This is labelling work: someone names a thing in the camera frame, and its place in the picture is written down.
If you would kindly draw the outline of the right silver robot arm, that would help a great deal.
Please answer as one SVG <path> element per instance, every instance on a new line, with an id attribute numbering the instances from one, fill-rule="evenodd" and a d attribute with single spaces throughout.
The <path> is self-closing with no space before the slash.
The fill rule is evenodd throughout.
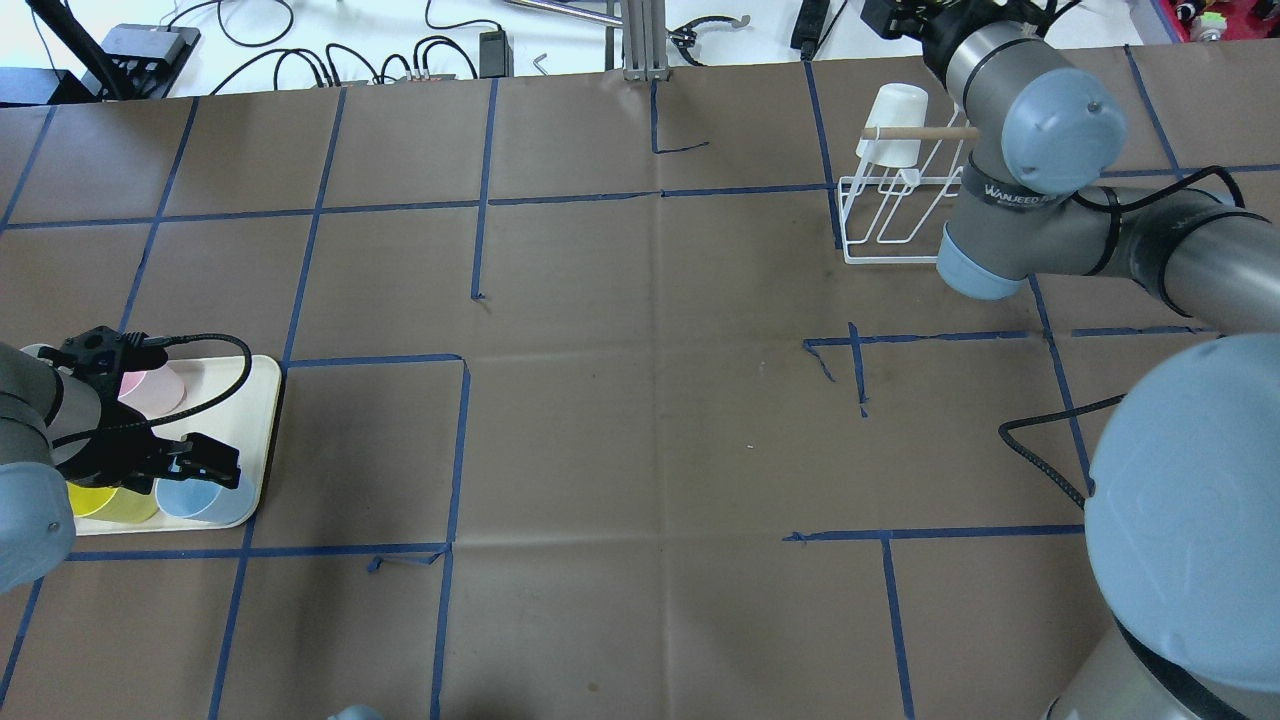
<path id="1" fill-rule="evenodd" d="M 1277 716 L 1277 223 L 1222 167 L 1114 187 L 1126 115 L 1047 41 L 1051 1 L 868 1 L 975 133 L 934 266 L 969 299 L 1041 278 L 1132 284 L 1181 331 L 1085 328 L 1132 386 L 1004 423 L 1082 514 L 1108 629 L 1046 719 Z"/>

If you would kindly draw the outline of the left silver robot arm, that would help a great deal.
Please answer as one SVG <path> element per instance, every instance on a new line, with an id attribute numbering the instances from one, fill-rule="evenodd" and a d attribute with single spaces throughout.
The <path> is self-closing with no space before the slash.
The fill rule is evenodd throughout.
<path id="1" fill-rule="evenodd" d="M 68 484 L 137 495 L 151 492 L 159 479 L 239 487 L 236 448 L 196 432 L 163 439 L 155 429 L 216 407 L 238 392 L 253 366 L 244 341 L 218 334 L 218 341 L 239 350 L 243 366 L 227 389 L 207 401 L 146 419 L 119 400 L 127 373 L 157 370 L 170 347 L 205 340 L 204 333 L 152 337 L 99 325 L 33 354 L 3 346 L 4 591 L 45 577 L 70 553 L 76 527 Z"/>

